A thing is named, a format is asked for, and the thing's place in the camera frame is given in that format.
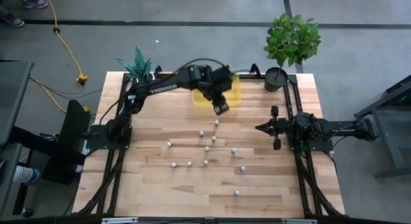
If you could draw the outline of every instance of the person's foot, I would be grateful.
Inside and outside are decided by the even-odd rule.
[[[47,3],[43,0],[21,0],[25,8],[45,8]]]
[[[2,19],[7,22],[8,24],[12,25],[15,28],[20,28],[24,25],[24,21],[17,18],[14,14],[8,13],[7,15],[3,16]]]

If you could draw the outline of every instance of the green leafy plant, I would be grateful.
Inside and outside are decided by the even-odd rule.
[[[140,49],[136,46],[136,53],[134,54],[134,64],[129,64],[126,61],[117,58],[116,59],[122,66],[124,66],[127,71],[129,71],[134,76],[144,79],[148,78],[152,63],[150,62],[151,58],[144,62],[144,57]]]
[[[301,15],[289,18],[286,13],[274,19],[273,26],[268,29],[268,45],[264,47],[268,52],[267,58],[277,60],[282,68],[287,59],[289,66],[294,63],[301,65],[303,60],[316,55],[321,36],[318,24],[309,23],[313,20],[304,21]]]

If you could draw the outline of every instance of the person's leg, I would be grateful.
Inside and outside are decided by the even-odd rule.
[[[12,25],[15,28],[20,28],[21,26],[24,25],[24,22],[21,19],[16,18],[14,14],[12,14],[11,12],[8,12],[6,9],[4,9],[1,6],[0,6],[0,18],[2,18],[2,20],[4,20],[5,22],[7,22],[8,24]]]
[[[25,8],[45,8],[47,7],[47,2],[43,0],[21,0]]]

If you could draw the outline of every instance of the yellow cable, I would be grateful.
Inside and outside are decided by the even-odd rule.
[[[50,94],[50,92],[47,90],[47,88],[43,85],[40,85],[45,91],[46,93],[49,95],[49,97],[53,100],[54,104],[64,113],[66,113],[67,111],[64,110],[64,108],[62,108],[56,101],[56,99]]]
[[[49,1],[50,6],[51,6],[51,9],[52,9],[52,11],[53,11],[54,24],[55,24],[55,27],[57,28],[57,15],[56,15],[56,11],[54,10],[54,6],[53,6],[53,3],[51,2],[51,0],[47,0],[47,1]],[[55,33],[56,33],[56,35],[60,38],[60,40],[63,42],[63,44],[66,46],[67,50],[69,51],[69,53],[70,53],[70,55],[71,55],[71,58],[72,58],[73,61],[76,63],[77,68],[78,68],[78,70],[79,70],[79,72],[80,72],[80,76],[83,76],[82,68],[80,67],[80,65],[78,64],[76,58],[74,57],[73,53],[71,52],[70,47],[67,45],[67,43],[64,41],[64,39],[60,36],[60,34],[58,33],[58,31],[56,31]]]

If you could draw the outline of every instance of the yellow extension cord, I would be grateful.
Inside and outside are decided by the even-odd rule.
[[[47,0],[50,3],[51,9],[53,11],[53,15],[54,15],[54,23],[55,23],[55,27],[57,28],[57,16],[56,16],[56,11],[54,10],[54,6],[53,3],[51,2],[51,0]],[[83,74],[82,72],[82,68],[80,67],[80,64],[78,64],[76,58],[74,57],[73,53],[70,50],[69,45],[64,41],[64,39],[60,36],[60,34],[58,33],[58,31],[55,31],[56,35],[58,38],[60,38],[60,40],[63,42],[63,44],[66,46],[67,50],[69,51],[71,58],[73,59],[73,61],[76,63],[77,68],[80,72],[80,75],[78,76],[78,78],[76,79],[77,82],[79,82],[79,80],[83,80],[83,82],[87,81],[88,78],[86,75]],[[53,100],[54,104],[64,113],[66,113],[67,111],[62,108],[56,101],[56,99],[50,94],[50,92],[47,90],[47,88],[45,88],[45,86],[41,85],[41,87],[46,91],[47,95]]]

